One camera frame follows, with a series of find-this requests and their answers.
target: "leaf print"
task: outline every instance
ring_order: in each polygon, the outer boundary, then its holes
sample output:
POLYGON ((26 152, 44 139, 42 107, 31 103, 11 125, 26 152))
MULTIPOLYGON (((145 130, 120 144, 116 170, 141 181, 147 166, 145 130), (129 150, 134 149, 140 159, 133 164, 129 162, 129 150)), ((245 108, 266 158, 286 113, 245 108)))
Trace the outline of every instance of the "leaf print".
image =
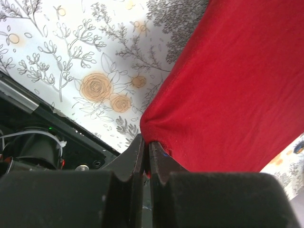
POLYGON ((111 117, 108 117, 108 116, 102 116, 102 117, 100 117, 100 119, 103 120, 104 122, 108 122, 108 123, 114 121, 114 119, 112 119, 111 117))
POLYGON ((42 4, 42 0, 34 0, 33 1, 33 13, 35 12, 41 12, 42 8, 41 8, 41 4, 42 4))
POLYGON ((53 74, 47 74, 47 71, 49 69, 49 65, 43 63, 40 60, 40 54, 33 53, 32 57, 27 56, 28 65, 24 60, 21 60, 19 62, 19 65, 21 66, 17 70, 19 71, 20 75, 26 74, 28 78, 31 79, 32 82, 42 81, 45 84, 52 86, 53 89, 56 92, 59 92, 59 90, 54 86, 55 84, 55 77, 53 74))
POLYGON ((80 66, 82 68, 91 68, 91 65, 89 63, 97 63, 95 59, 92 59, 92 56, 94 55, 94 52, 90 51, 89 53, 86 53, 82 56, 81 61, 80 61, 80 66))
POLYGON ((49 21, 49 18, 48 18, 47 15, 45 15, 45 14, 44 14, 44 18, 45 18, 46 20, 49 21))
POLYGON ((86 104, 84 104, 84 107, 91 107, 91 106, 93 106, 92 103, 86 103, 86 104))
POLYGON ((100 102, 100 101, 99 102, 95 102, 94 105, 93 105, 93 107, 94 108, 98 108, 99 106, 101 106, 101 103, 102 102, 100 102))
POLYGON ((147 18, 154 26, 162 26, 163 33, 171 34, 167 62, 173 63, 205 13, 208 0, 148 0, 147 18))
POLYGON ((2 9, 5 10, 6 13, 8 13, 11 17, 19 17, 22 18, 22 14, 20 12, 19 8, 16 8, 14 4, 9 4, 8 0, 5 0, 5 2, 3 0, 1 0, 1 6, 2 9))
POLYGON ((114 63, 112 63, 112 65, 111 65, 111 71, 113 72, 113 71, 115 71, 116 70, 116 63, 114 62, 114 63))
POLYGON ((102 115, 104 114, 104 111, 100 111, 99 109, 96 110, 96 114, 98 117, 103 117, 102 115))
POLYGON ((137 113, 137 108, 136 108, 135 106, 133 106, 133 107, 132 107, 132 111, 133 111, 134 113, 137 113))
MULTIPOLYGON (((72 49, 72 46, 78 40, 85 43, 85 44, 94 46, 98 51, 101 51, 101 48, 106 47, 106 44, 103 41, 101 41, 102 37, 99 36, 99 35, 94 35, 93 32, 91 32, 91 31, 96 29, 96 27, 93 26, 93 24, 91 22, 92 22, 91 19, 89 19, 89 20, 83 19, 82 20, 82 25, 78 26, 77 30, 73 31, 73 35, 76 37, 76 39, 74 39, 71 43, 68 43, 67 40, 66 40, 67 48, 69 50, 72 49)), ((60 39, 66 39, 67 37, 70 36, 71 29, 67 28, 65 23, 60 24, 58 22, 57 23, 57 28, 58 28, 58 30, 53 31, 54 36, 57 36, 60 39)), ((74 52, 78 51, 78 54, 79 54, 79 52, 82 52, 81 48, 82 47, 77 48, 77 50, 74 49, 74 52)))
POLYGON ((95 120, 97 118, 97 114, 96 113, 92 113, 90 115, 91 120, 95 120))
POLYGON ((153 87, 147 89, 147 93, 145 94, 145 97, 144 97, 143 103, 142 103, 142 110, 145 110, 148 107, 148 105, 152 102, 153 98, 155 97, 155 95, 162 83, 163 83, 163 79, 161 80, 161 82, 159 84, 157 84, 157 85, 152 84, 153 87))
POLYGON ((8 34, 5 32, 0 32, 0 36, 8 36, 8 34))
POLYGON ((103 109, 106 110, 106 111, 113 111, 113 108, 109 108, 109 107, 105 107, 103 109))
POLYGON ((48 37, 48 28, 47 28, 46 25, 43 27, 42 31, 43 31, 43 35, 44 35, 45 37, 48 37))
POLYGON ((81 87, 81 84, 82 84, 81 80, 75 78, 74 79, 74 84, 75 84, 76 90, 80 91, 80 87, 81 87))
MULTIPOLYGON (((136 71, 149 71, 151 68, 155 68, 161 71, 169 72, 168 70, 162 69, 160 67, 160 63, 158 61, 150 62, 143 54, 141 48, 139 47, 140 42, 140 34, 138 36, 134 36, 132 38, 127 38, 127 28, 123 23, 118 24, 118 28, 115 28, 115 25, 110 24, 112 21, 111 17, 108 15, 107 7, 104 4, 95 3, 91 6, 92 9, 92 15, 94 16, 96 21, 103 21, 105 25, 102 25, 100 27, 100 30, 103 34, 107 35, 109 39, 111 40, 118 40, 118 43, 122 44, 123 49, 116 52, 117 56, 122 57, 123 59, 126 59, 128 57, 133 58, 136 60, 132 64, 132 68, 136 71)), ((141 32, 148 32, 148 29, 146 28, 146 25, 140 26, 141 32)), ((105 72, 109 73, 108 68, 104 68, 105 72)))
POLYGON ((101 55, 101 66, 102 66, 103 70, 108 74, 111 73, 112 65, 113 65, 113 61, 111 60, 111 58, 106 53, 103 53, 101 55))
POLYGON ((80 108, 80 110, 85 112, 85 113, 92 113, 94 111, 93 108, 80 108))
POLYGON ((82 97, 74 97, 74 100, 78 101, 80 104, 84 105, 86 103, 88 103, 87 100, 85 100, 84 98, 82 97))
POLYGON ((123 120, 121 116, 116 119, 116 123, 118 124, 116 130, 122 135, 129 136, 126 138, 126 144, 130 145, 135 136, 139 133, 138 127, 135 124, 128 124, 127 120, 123 120))
POLYGON ((8 51, 9 51, 9 50, 7 50, 7 49, 2 49, 2 50, 0 50, 0 54, 6 54, 8 51))
POLYGON ((28 5, 29 0, 23 0, 22 3, 23 3, 23 9, 24 9, 25 13, 27 15, 32 14, 32 8, 31 8, 31 6, 28 5))
POLYGON ((119 81, 120 75, 119 75, 118 71, 113 71, 113 72, 109 73, 108 78, 110 79, 110 81, 113 84, 115 84, 119 81))
POLYGON ((124 70, 122 72, 119 72, 120 75, 127 75, 128 74, 128 71, 124 70))
POLYGON ((113 93, 115 93, 115 94, 121 93, 127 87, 128 87, 128 85, 125 85, 125 84, 116 84, 113 86, 113 93))
POLYGON ((82 12, 84 13, 86 10, 86 7, 84 5, 84 0, 81 0, 81 8, 82 8, 82 12))
POLYGON ((27 38, 32 38, 33 37, 32 34, 30 34, 29 32, 24 33, 24 36, 27 37, 27 38))

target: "floral wallpaper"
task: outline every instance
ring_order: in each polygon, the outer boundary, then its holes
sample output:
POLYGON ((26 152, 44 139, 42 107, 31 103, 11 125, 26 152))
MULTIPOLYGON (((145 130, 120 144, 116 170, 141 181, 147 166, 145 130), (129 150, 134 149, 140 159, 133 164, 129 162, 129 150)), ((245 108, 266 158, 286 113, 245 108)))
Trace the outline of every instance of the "floral wallpaper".
POLYGON ((304 190, 304 133, 278 154, 261 172, 272 174, 291 200, 304 190))
MULTIPOLYGON (((123 152, 207 4, 0 0, 0 71, 123 152)), ((303 187, 302 163, 294 142, 263 171, 292 198, 303 187)))

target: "orange rose print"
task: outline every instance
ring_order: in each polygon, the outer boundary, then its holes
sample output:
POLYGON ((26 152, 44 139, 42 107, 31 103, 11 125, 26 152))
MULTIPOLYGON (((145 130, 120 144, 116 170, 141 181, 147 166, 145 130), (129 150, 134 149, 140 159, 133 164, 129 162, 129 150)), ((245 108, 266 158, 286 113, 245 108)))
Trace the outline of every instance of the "orange rose print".
POLYGON ((292 154, 293 153, 293 151, 288 151, 286 154, 287 155, 290 155, 290 154, 292 154))
POLYGON ((90 74, 83 79, 80 92, 89 101, 102 102, 110 97, 113 86, 104 74, 90 74))
POLYGON ((114 111, 124 113, 131 107, 131 100, 126 95, 112 94, 110 104, 114 111))
POLYGON ((141 88, 147 83, 147 79, 144 76, 137 76, 132 79, 131 84, 136 88, 141 88))
POLYGON ((269 164, 280 165, 283 163, 283 159, 281 159, 281 154, 279 153, 273 160, 270 161, 269 164))

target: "red cloth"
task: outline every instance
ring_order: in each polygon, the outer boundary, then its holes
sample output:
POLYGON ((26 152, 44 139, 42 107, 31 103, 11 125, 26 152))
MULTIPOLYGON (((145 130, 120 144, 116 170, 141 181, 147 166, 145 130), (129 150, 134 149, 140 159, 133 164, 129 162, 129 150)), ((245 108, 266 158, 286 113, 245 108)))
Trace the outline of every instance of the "red cloth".
POLYGON ((304 1, 210 1, 141 131, 190 171, 260 171, 304 131, 304 1))

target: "wire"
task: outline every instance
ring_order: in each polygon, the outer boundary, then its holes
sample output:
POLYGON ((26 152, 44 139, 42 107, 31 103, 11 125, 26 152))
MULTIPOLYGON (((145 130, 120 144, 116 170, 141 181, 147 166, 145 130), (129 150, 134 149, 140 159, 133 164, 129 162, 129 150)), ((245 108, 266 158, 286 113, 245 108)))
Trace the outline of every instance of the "wire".
POLYGON ((4 141, 4 138, 2 138, 2 152, 4 151, 4 148, 5 148, 5 141, 4 141))
POLYGON ((0 139, 2 139, 2 142, 4 141, 4 138, 9 138, 9 137, 13 137, 13 136, 18 136, 18 135, 23 135, 23 134, 43 134, 46 136, 49 136, 50 138, 54 139, 58 145, 60 146, 60 157, 62 157, 63 154, 63 148, 66 146, 66 141, 59 141, 59 139, 52 135, 51 133, 48 132, 44 132, 44 131, 38 131, 38 130, 30 130, 30 131, 24 131, 24 132, 18 132, 18 133, 14 133, 14 134, 7 134, 4 136, 1 136, 0 139))

